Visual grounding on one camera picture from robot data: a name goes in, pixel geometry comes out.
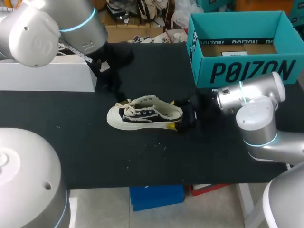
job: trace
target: shoelace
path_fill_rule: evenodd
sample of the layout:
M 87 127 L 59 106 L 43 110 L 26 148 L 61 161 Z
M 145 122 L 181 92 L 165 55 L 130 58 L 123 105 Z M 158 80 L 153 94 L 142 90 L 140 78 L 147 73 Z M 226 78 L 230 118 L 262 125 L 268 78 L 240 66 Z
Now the shoelace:
M 134 115 L 140 115 L 140 112 L 137 112 L 134 106 L 138 104 L 137 101 L 131 101 L 131 99 L 128 99 L 128 103 L 125 105 L 122 105 L 121 103 L 116 103 L 115 106 L 118 108 L 124 109 L 124 114 L 126 116 L 134 116 Z

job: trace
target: tape measure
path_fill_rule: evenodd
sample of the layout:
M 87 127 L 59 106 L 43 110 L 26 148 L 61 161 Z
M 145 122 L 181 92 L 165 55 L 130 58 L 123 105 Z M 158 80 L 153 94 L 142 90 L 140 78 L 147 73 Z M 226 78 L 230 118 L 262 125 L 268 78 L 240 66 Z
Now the tape measure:
M 93 63 L 93 59 L 91 59 L 90 57 L 88 57 L 85 54 L 83 54 L 80 51 L 78 51 L 76 48 L 74 48 L 71 45 L 69 45 L 64 39 L 60 38 L 59 41 L 64 45 L 64 47 L 66 49 L 69 49 L 74 54 L 76 54 L 76 55 L 80 56 L 81 58 L 83 58 L 85 61 L 87 61 L 89 63 Z

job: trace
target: black cloth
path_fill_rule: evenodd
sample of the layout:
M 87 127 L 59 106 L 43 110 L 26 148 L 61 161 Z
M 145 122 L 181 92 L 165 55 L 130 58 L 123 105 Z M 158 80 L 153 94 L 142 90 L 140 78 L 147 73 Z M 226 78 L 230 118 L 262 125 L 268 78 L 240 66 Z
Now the black cloth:
M 135 59 L 119 70 L 121 91 L 130 99 L 156 95 L 171 102 L 194 88 L 185 44 L 131 45 Z M 277 127 L 304 132 L 303 92 L 286 86 L 276 112 Z M 95 93 L 0 92 L 0 127 L 33 131 L 56 150 L 71 189 L 168 184 L 270 181 L 284 164 L 253 160 L 242 142 L 235 116 L 183 134 L 163 129 L 121 131 L 106 121 L 115 97 Z

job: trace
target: white box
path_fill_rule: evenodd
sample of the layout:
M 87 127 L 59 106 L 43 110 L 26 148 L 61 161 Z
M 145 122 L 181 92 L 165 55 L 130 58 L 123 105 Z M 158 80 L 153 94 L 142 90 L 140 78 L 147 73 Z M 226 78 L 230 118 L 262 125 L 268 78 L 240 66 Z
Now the white box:
M 90 67 L 77 55 L 56 56 L 39 68 L 0 61 L 0 90 L 94 92 L 96 82 Z

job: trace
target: teal shoe box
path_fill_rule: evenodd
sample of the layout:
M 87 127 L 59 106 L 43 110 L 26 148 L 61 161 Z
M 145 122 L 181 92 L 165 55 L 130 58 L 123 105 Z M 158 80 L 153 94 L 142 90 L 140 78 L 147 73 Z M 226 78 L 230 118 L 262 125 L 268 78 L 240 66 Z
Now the teal shoe box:
M 233 0 L 198 0 L 198 5 L 204 9 L 205 13 L 214 12 L 227 4 L 233 3 Z
M 294 0 L 293 6 L 289 13 L 289 19 L 293 26 L 304 24 L 304 0 Z
M 276 54 L 204 57 L 200 44 L 273 44 Z M 197 88 L 228 86 L 272 71 L 293 84 L 304 68 L 304 42 L 281 11 L 192 14 L 187 50 Z

